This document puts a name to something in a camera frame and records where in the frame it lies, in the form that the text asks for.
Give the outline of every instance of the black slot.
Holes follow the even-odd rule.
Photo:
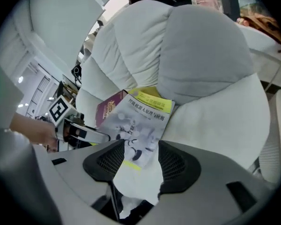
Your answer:
[[[52,163],[54,166],[57,164],[64,163],[64,162],[66,162],[66,160],[64,158],[58,158],[58,159],[52,160]]]
[[[241,182],[231,182],[226,186],[242,212],[246,212],[257,202]]]

